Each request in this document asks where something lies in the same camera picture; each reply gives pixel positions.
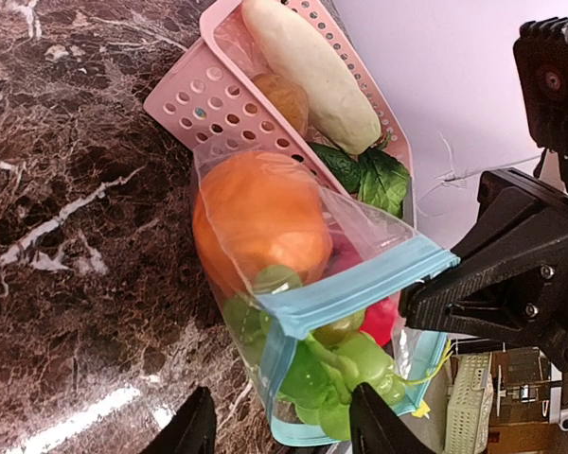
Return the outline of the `clear zip bag blue zipper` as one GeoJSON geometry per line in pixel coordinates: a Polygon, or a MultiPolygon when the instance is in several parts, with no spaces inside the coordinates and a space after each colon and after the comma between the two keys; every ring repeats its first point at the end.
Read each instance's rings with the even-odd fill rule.
{"type": "Polygon", "coordinates": [[[348,440],[363,383],[397,415],[421,409],[448,343],[407,329],[399,297],[456,256],[290,155],[209,147],[193,163],[196,249],[274,438],[348,440]]]}

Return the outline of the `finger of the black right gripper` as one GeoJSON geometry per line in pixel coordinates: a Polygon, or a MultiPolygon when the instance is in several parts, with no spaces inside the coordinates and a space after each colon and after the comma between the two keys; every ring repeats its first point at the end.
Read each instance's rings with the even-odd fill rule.
{"type": "Polygon", "coordinates": [[[540,264],[497,283],[454,282],[455,270],[403,290],[399,309],[415,329],[537,347],[568,369],[568,267],[540,264]]]}
{"type": "Polygon", "coordinates": [[[486,288],[535,270],[568,279],[568,195],[517,169],[486,171],[478,220],[453,248],[460,288],[486,288]]]}

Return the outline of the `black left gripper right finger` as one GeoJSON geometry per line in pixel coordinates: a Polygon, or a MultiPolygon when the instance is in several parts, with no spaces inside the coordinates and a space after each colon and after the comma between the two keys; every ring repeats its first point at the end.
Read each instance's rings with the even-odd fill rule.
{"type": "Polygon", "coordinates": [[[353,453],[424,452],[424,444],[368,383],[353,391],[349,415],[353,453]]]}

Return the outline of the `orange persimmon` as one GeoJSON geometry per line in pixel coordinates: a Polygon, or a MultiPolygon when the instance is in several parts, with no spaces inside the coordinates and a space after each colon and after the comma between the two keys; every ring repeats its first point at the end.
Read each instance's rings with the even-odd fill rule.
{"type": "Polygon", "coordinates": [[[332,252],[319,185],[292,157],[236,153],[200,180],[193,213],[198,255],[226,296],[272,265],[319,280],[332,252]]]}

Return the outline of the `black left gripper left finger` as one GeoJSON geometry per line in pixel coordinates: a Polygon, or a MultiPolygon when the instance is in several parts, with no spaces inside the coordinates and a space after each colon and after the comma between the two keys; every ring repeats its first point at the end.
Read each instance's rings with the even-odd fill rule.
{"type": "Polygon", "coordinates": [[[213,454],[216,429],[217,417],[210,390],[198,386],[144,448],[144,454],[213,454]]]}

